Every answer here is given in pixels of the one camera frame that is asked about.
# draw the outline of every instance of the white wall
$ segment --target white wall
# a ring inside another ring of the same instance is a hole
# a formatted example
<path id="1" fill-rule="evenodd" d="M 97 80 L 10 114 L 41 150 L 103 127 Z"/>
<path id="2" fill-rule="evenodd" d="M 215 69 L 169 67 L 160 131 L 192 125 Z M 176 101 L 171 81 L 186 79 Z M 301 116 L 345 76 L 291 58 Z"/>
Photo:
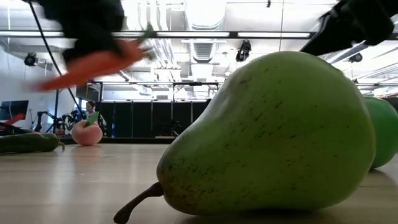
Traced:
<path id="1" fill-rule="evenodd" d="M 17 127 L 29 129 L 33 120 L 37 116 L 38 111 L 49 111 L 54 113 L 55 91 L 48 93 L 32 93 L 29 91 L 28 84 L 51 78 L 53 72 L 47 71 L 40 67 L 27 67 L 24 62 L 11 54 L 8 54 L 0 47 L 0 102 L 14 100 L 29 100 L 27 117 L 23 121 L 14 124 Z M 73 110 L 73 100 L 67 90 L 61 92 L 58 104 L 58 117 Z M 51 119 L 43 117 L 43 129 L 52 124 Z"/>

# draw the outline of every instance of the wooden table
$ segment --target wooden table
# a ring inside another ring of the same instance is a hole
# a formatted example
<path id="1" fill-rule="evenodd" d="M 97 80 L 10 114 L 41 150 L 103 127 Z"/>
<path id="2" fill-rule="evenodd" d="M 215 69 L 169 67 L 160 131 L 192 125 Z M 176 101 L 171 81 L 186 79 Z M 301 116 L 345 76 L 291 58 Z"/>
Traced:
<path id="1" fill-rule="evenodd" d="M 166 147 L 68 146 L 65 152 L 0 156 L 1 223 L 111 224 L 116 211 L 156 181 Z M 398 157 L 370 173 L 348 200 L 319 212 L 194 217 L 150 198 L 129 223 L 398 224 Z"/>

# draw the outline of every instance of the ceiling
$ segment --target ceiling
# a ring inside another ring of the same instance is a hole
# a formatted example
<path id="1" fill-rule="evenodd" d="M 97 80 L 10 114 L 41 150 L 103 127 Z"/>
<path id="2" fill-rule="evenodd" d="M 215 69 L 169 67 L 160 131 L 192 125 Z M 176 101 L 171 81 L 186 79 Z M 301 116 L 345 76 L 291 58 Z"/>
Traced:
<path id="1" fill-rule="evenodd" d="M 195 15 L 203 21 L 210 21 L 213 14 L 217 14 L 220 10 L 223 12 L 222 26 L 219 30 L 226 31 L 273 31 L 273 32 L 314 32 L 318 29 L 318 18 L 336 3 L 336 0 L 272 0 L 271 6 L 267 7 L 267 0 L 224 0 L 226 2 L 223 9 L 217 8 L 220 3 L 215 5 L 211 0 L 197 0 L 200 4 L 196 4 L 195 0 L 124 0 L 124 9 L 127 16 L 127 23 L 130 30 L 141 30 L 139 23 L 156 21 L 155 26 L 164 28 L 167 25 L 168 30 L 196 30 L 195 25 L 190 26 L 185 17 L 185 6 L 196 6 Z M 165 6 L 165 19 L 162 17 L 162 6 Z M 156 17 L 151 21 L 151 16 L 155 9 Z M 140 15 L 146 13 L 146 21 L 140 19 Z M 60 30 L 57 23 L 41 18 L 40 23 L 45 30 Z M 37 30 L 34 18 L 29 6 L 20 0 L 1 0 L 0 1 L 0 30 Z M 142 61 L 123 71 L 124 74 L 132 82 L 181 82 L 181 81 L 202 81 L 202 82 L 222 82 L 228 73 L 234 72 L 242 64 L 259 57 L 261 55 L 277 52 L 280 50 L 300 50 L 307 40 L 250 40 L 252 45 L 251 56 L 244 63 L 235 61 L 237 48 L 242 40 L 223 40 L 221 44 L 215 44 L 215 51 L 212 52 L 211 65 L 192 65 L 196 63 L 192 56 L 193 45 L 186 44 L 187 39 L 170 39 L 170 42 L 163 40 L 153 40 L 152 46 L 159 50 L 160 59 L 167 59 L 172 53 L 174 58 L 167 68 L 161 68 L 160 62 L 152 63 Z M 13 54 L 25 55 L 27 52 L 35 51 L 42 60 L 50 61 L 49 55 L 44 48 L 43 40 L 33 38 L 11 38 L 9 41 L 9 49 Z M 70 47 L 72 42 L 67 39 L 48 39 L 52 46 L 57 59 L 57 63 L 62 65 L 59 52 Z M 162 47 L 170 45 L 170 52 Z M 334 62 L 333 65 L 341 69 L 348 77 L 357 78 L 360 83 L 397 83 L 398 84 L 398 41 L 385 41 L 376 47 L 368 47 L 360 53 L 363 60 L 359 63 L 351 63 L 347 61 L 349 56 L 354 55 L 348 50 L 335 52 L 329 55 L 322 55 L 321 58 L 328 62 Z M 104 77 L 109 82 L 124 81 L 119 75 L 111 75 Z M 107 86 L 105 90 L 112 91 L 131 91 L 138 90 L 137 86 Z M 154 98 L 156 88 L 150 86 L 150 93 Z M 200 89 L 199 87 L 184 88 L 186 91 L 202 91 L 210 92 L 208 88 Z M 374 93 L 374 87 L 361 87 L 363 93 Z M 380 88 L 377 95 L 391 94 L 395 87 Z M 206 98 L 211 95 L 201 95 L 197 98 Z"/>

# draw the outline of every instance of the black cable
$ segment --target black cable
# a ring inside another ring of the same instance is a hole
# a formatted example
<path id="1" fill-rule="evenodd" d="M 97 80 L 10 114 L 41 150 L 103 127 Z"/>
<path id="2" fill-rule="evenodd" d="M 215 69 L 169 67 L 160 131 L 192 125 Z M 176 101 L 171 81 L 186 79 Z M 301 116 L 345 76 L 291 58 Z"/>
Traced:
<path id="1" fill-rule="evenodd" d="M 45 48 L 46 48 L 47 51 L 49 52 L 51 61 L 52 61 L 52 63 L 54 64 L 55 68 L 57 69 L 58 74 L 59 74 L 60 76 L 62 76 L 62 72 L 61 72 L 60 68 L 58 67 L 58 64 L 56 63 L 56 61 L 55 61 L 55 59 L 54 59 L 54 56 L 52 55 L 52 51 L 51 51 L 51 49 L 50 49 L 50 47 L 49 47 L 49 43 L 47 43 L 47 39 L 46 39 L 45 36 L 44 36 L 44 32 L 43 32 L 42 26 L 40 25 L 40 21 L 39 21 L 39 18 L 37 17 L 36 11 L 35 11 L 35 9 L 34 9 L 34 7 L 33 7 L 32 0 L 29 0 L 29 6 L 30 6 L 30 10 L 32 11 L 33 16 L 34 16 L 34 18 L 35 18 L 37 27 L 39 28 L 40 34 L 41 34 L 41 36 L 42 36 L 42 39 L 43 39 L 43 41 L 44 41 Z M 80 108 L 79 104 L 78 104 L 77 101 L 76 101 L 75 95 L 72 93 L 72 91 L 71 91 L 70 88 L 68 88 L 68 91 L 69 91 L 70 96 L 72 97 L 73 101 L 75 102 L 75 104 L 76 104 L 76 106 L 77 106 L 79 112 L 82 113 L 81 108 Z"/>

